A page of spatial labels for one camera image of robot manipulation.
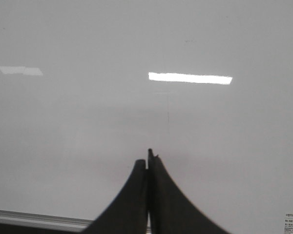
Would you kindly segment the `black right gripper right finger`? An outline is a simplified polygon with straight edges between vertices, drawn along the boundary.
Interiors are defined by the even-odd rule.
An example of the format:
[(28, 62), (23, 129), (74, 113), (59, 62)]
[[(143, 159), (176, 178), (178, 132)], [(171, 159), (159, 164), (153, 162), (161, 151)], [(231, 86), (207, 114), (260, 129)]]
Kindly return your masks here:
[(148, 149), (151, 231), (154, 234), (227, 234), (182, 193), (159, 156)]

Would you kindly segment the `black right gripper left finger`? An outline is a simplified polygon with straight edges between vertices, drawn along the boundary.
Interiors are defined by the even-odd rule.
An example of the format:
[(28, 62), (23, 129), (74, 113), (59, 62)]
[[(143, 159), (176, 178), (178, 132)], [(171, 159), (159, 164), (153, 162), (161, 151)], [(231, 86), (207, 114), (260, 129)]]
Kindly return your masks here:
[(123, 188), (83, 234), (145, 234), (147, 232), (146, 161), (135, 161)]

